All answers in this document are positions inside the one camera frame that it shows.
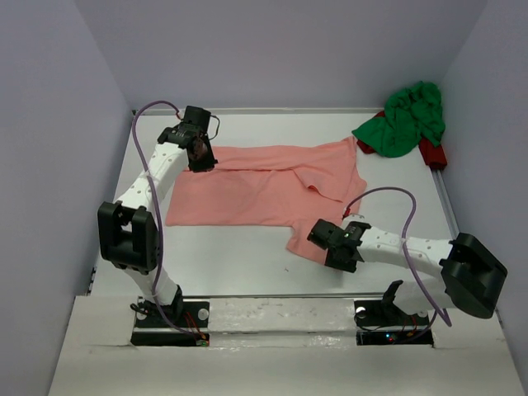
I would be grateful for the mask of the pink t shirt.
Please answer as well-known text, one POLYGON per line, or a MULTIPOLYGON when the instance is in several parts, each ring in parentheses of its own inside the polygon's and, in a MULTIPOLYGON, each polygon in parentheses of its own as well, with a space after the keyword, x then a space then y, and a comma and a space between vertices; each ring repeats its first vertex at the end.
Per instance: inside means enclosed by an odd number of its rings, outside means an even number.
POLYGON ((319 264, 325 252, 308 235, 319 219, 340 224, 367 183, 349 136, 315 147, 216 147, 209 172, 182 172, 175 180, 167 226, 290 227, 287 249, 319 264))

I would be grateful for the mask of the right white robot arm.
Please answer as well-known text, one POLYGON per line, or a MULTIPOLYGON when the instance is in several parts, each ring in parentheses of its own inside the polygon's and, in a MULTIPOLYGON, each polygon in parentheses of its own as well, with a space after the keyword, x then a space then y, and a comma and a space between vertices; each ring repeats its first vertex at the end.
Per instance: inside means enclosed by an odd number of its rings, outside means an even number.
POLYGON ((411 281, 395 280, 384 292, 379 312, 388 323, 429 310, 457 308, 489 319, 502 292, 507 269, 473 235, 457 238, 404 238, 370 224, 320 219, 307 239, 325 252, 325 266, 353 273, 358 263, 380 263, 409 270, 411 281))

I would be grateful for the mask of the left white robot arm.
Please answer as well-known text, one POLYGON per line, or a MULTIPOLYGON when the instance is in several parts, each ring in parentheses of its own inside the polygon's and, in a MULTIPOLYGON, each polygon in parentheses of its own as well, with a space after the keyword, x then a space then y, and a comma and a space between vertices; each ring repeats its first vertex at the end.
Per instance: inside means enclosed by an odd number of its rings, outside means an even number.
POLYGON ((187 106, 176 116, 177 124, 161 132, 151 156, 141 148, 137 128, 131 128, 142 171, 116 201, 103 202, 97 211, 101 257, 139 287, 144 300, 136 312, 144 316, 153 312, 166 326, 181 320, 183 297, 181 287, 163 268, 161 204, 182 172, 208 172, 218 162, 208 134, 214 115, 187 106))

